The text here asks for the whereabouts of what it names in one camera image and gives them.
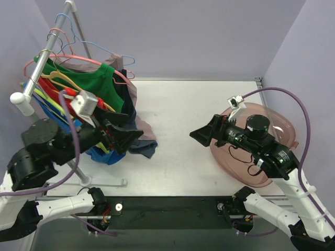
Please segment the blue hanger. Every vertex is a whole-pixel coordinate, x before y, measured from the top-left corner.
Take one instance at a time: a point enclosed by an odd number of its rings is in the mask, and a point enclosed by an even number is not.
[[[72,31],[72,34],[73,34],[73,40],[74,40],[73,42],[71,42],[71,43],[67,43],[66,45],[64,45],[64,46],[62,47],[62,50],[63,50],[67,45],[69,45],[69,44],[74,44],[74,43],[76,42],[76,41],[75,41],[75,38],[77,38],[77,39],[79,40],[79,42],[82,42],[82,43],[89,43],[89,44],[95,45],[95,46],[99,47],[100,49],[102,49],[102,50],[104,50],[104,51],[107,51],[107,52],[109,52],[110,54],[112,54],[111,51],[108,51],[107,49],[105,49],[105,48],[103,48],[103,47],[101,47],[101,46],[99,46],[99,45],[97,45],[97,44],[95,44],[95,43],[92,43],[92,42],[89,42],[89,41],[83,41],[83,40],[81,40],[81,39],[74,33],[73,25],[72,25],[72,20],[71,20],[71,18],[70,18],[67,14],[65,14],[65,13],[59,13],[59,14],[57,14],[55,22],[57,22],[57,19],[58,19],[59,16],[64,16],[64,17],[67,17],[67,18],[69,19],[70,24],[71,24],[71,31]],[[135,58],[133,58],[132,56],[128,56],[128,55],[123,55],[123,56],[126,57],[126,58],[131,58],[131,59],[133,59],[133,62],[132,62],[131,64],[125,64],[125,66],[126,66],[126,65],[132,65],[132,64],[135,64]]]

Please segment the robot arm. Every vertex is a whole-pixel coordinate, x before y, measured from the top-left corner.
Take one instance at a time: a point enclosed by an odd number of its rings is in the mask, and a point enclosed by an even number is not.
[[[98,99],[85,91],[71,101],[83,122],[77,131],[80,152],[102,142],[105,148],[122,154],[143,131],[119,128],[128,116],[102,110],[97,103]],[[35,202],[36,194],[29,191],[47,186],[48,179],[58,174],[53,162],[63,165],[75,157],[73,139],[51,119],[37,121],[21,137],[25,147],[13,155],[0,186],[0,242],[23,238],[63,216],[106,211],[107,201],[99,188],[60,200]],[[3,195],[16,191],[26,194]]]
[[[238,110],[239,102],[242,100],[230,102],[234,106],[233,111]],[[257,214],[285,232],[298,250],[335,250],[335,231],[325,217],[332,222],[335,222],[334,218],[316,196],[316,188],[309,185],[301,171],[307,189],[304,192],[298,179],[299,161],[289,148],[268,134],[268,118],[252,115],[247,119],[245,128],[240,128],[236,126],[237,113],[234,114],[214,115],[208,125],[191,132],[190,136],[204,146],[209,146],[211,140],[216,139],[217,147],[230,143],[251,153],[260,172],[265,172],[279,186],[297,214],[281,209],[248,187],[234,195],[235,201],[240,202],[239,206],[243,209]],[[309,195],[312,195],[325,214],[320,213]]]

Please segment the black cable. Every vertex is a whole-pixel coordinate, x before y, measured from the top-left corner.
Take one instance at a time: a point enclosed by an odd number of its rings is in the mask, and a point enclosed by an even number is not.
[[[229,151],[229,154],[230,154],[230,156],[232,157],[232,158],[234,158],[234,159],[236,159],[237,161],[240,161],[240,162],[242,162],[242,163],[246,163],[246,164],[250,164],[250,163],[252,163],[252,154],[250,154],[250,161],[249,162],[246,162],[246,161],[242,161],[242,160],[240,160],[240,159],[238,159],[238,158],[236,158],[236,157],[234,157],[233,155],[232,155],[232,153],[231,153],[231,151],[230,151],[230,148],[234,148],[235,150],[237,149],[237,147],[235,148],[233,145],[230,145],[229,147],[228,147],[228,151]]]
[[[255,177],[255,176],[261,174],[261,172],[263,172],[263,170],[259,170],[257,173],[255,173],[255,174],[251,174],[251,173],[250,173],[250,168],[251,168],[252,166],[255,166],[255,164],[252,164],[252,165],[248,166],[248,170],[247,170],[247,172],[248,172],[248,174],[249,174],[250,176]]]
[[[79,192],[77,193],[77,195],[78,195],[82,190],[84,190],[85,188],[89,189],[89,187],[83,187],[82,189],[79,190]]]

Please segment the green shirt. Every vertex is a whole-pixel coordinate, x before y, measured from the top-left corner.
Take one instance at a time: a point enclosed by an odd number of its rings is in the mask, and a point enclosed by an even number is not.
[[[104,102],[112,106],[116,112],[121,112],[124,101],[114,89],[113,74],[115,69],[113,67],[107,64],[101,64],[95,72],[79,73],[70,71],[57,63],[55,63],[55,65],[61,73],[68,76],[80,88],[102,98]],[[52,71],[56,71],[56,69],[52,60],[48,59],[43,69],[43,73],[49,75]],[[68,87],[72,87],[68,82],[62,79],[55,78],[54,80]]]

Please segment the yellow hanger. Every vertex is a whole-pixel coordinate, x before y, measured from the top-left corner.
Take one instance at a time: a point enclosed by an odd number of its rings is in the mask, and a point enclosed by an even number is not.
[[[37,57],[40,57],[41,52],[43,52],[43,51],[49,51],[49,52],[53,53],[54,56],[55,56],[55,61],[57,60],[57,55],[56,55],[56,53],[54,53],[52,50],[49,50],[49,49],[43,49],[43,50],[41,50],[40,53],[38,53],[38,56],[37,56]],[[60,79],[62,79],[62,80],[64,80],[64,81],[68,82],[68,83],[69,83],[70,85],[72,85],[76,90],[78,90],[78,91],[83,90],[82,88],[80,88],[79,86],[77,86],[76,83],[72,81],[72,79],[70,79],[70,78],[69,78],[68,76],[66,76],[64,73],[61,73],[61,72],[59,71],[59,69],[57,68],[57,66],[56,66],[56,64],[55,64],[54,61],[52,61],[52,63],[53,63],[53,66],[55,67],[56,71],[50,72],[49,75],[41,74],[41,77],[49,79],[50,82],[52,82],[52,83],[54,83],[54,84],[56,84],[56,85],[58,85],[58,86],[61,86],[61,87],[63,87],[63,88],[64,88],[64,87],[67,88],[67,86],[64,86],[64,85],[62,86],[60,83],[58,83],[58,82],[56,82],[56,81],[53,80],[54,78],[58,77],[58,78],[60,78]],[[107,104],[107,103],[104,102],[104,105],[107,107],[107,109],[109,109],[109,110],[115,112],[115,110],[114,110],[109,104]]]

